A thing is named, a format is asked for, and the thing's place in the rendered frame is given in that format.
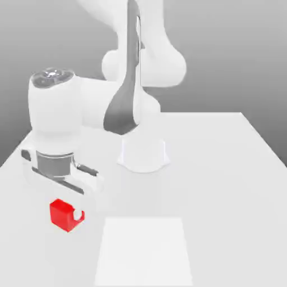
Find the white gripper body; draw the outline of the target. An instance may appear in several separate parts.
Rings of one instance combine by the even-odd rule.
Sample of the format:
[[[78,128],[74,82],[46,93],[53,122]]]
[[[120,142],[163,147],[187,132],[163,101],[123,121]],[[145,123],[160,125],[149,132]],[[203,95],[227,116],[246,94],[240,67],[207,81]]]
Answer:
[[[33,187],[52,187],[69,202],[95,198],[103,190],[104,178],[95,169],[79,163],[24,165],[24,177]]]

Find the small red cube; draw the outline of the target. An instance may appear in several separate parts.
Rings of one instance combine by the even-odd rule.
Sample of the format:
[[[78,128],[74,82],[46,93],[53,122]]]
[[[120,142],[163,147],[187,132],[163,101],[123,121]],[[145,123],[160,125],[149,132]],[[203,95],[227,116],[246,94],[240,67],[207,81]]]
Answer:
[[[75,216],[76,209],[59,198],[50,203],[49,209],[51,222],[66,232],[72,231],[85,219],[84,211],[81,211],[80,217]]]

